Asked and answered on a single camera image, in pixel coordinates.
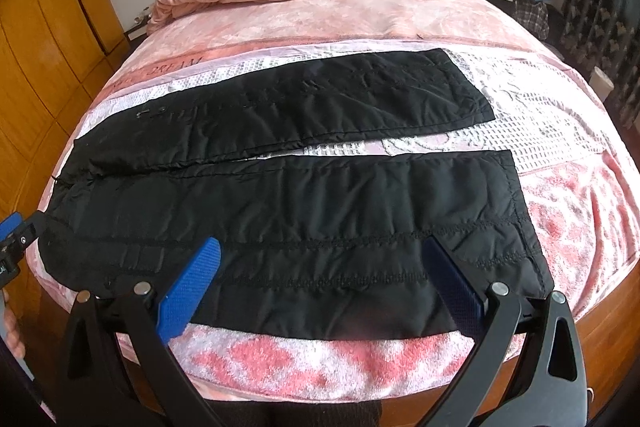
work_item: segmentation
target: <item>silver bolt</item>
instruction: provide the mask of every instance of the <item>silver bolt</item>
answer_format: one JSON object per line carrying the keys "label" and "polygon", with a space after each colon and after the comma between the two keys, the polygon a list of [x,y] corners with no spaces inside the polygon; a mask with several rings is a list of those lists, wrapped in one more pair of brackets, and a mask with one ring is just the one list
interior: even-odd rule
{"label": "silver bolt", "polygon": [[564,304],[566,302],[566,297],[562,292],[552,292],[551,298],[556,301],[558,304]]}
{"label": "silver bolt", "polygon": [[133,286],[133,293],[136,295],[146,295],[151,291],[151,285],[146,281],[141,281]]}
{"label": "silver bolt", "polygon": [[509,294],[509,287],[504,282],[494,282],[491,285],[491,291],[500,297],[504,297]]}
{"label": "silver bolt", "polygon": [[89,290],[82,290],[78,295],[76,295],[76,301],[81,304],[84,304],[91,298],[91,293]]}

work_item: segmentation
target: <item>black pants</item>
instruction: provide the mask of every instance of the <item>black pants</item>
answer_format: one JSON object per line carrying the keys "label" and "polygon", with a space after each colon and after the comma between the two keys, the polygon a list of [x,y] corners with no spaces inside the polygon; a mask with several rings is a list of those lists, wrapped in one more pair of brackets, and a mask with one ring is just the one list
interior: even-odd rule
{"label": "black pants", "polygon": [[209,405],[226,427],[378,427],[382,403],[223,402]]}

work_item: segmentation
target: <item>bed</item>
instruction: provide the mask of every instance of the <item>bed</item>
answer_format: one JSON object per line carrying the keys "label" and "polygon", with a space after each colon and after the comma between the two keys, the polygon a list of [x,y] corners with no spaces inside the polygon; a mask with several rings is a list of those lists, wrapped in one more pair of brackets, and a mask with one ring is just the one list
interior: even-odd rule
{"label": "bed", "polygon": [[[166,94],[318,58],[444,49],[490,101],[494,121],[433,136],[343,142],[301,156],[510,149],[542,250],[577,320],[636,265],[640,176],[584,79],[483,0],[284,0],[215,4],[156,30],[116,72],[73,140],[106,118]],[[40,202],[45,209],[52,179]],[[38,248],[28,263],[69,311]],[[510,348],[517,354],[522,341]],[[136,360],[127,337],[124,355]],[[349,402],[406,396],[448,383],[472,341],[457,332],[385,341],[284,339],[189,325],[170,344],[207,399]]]}

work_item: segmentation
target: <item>wooden floor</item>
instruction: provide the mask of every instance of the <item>wooden floor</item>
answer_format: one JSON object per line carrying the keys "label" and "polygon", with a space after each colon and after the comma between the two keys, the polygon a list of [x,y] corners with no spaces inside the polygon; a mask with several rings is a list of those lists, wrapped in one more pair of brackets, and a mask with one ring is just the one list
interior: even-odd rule
{"label": "wooden floor", "polygon": [[[640,165],[640,136],[633,130],[621,130],[636,165]],[[54,375],[57,352],[66,323],[66,313],[41,292],[33,275],[24,270],[11,286],[22,332],[27,344],[27,361],[43,388],[48,401],[55,403]],[[588,385],[594,389],[590,406],[593,416],[609,399],[640,354],[640,268],[635,270],[578,323],[578,333],[586,361]],[[494,407],[508,383],[514,361],[503,365],[483,409]],[[144,402],[154,399],[137,367],[130,366],[134,382]],[[413,426],[435,402],[443,388],[414,394],[383,403],[382,427]]]}

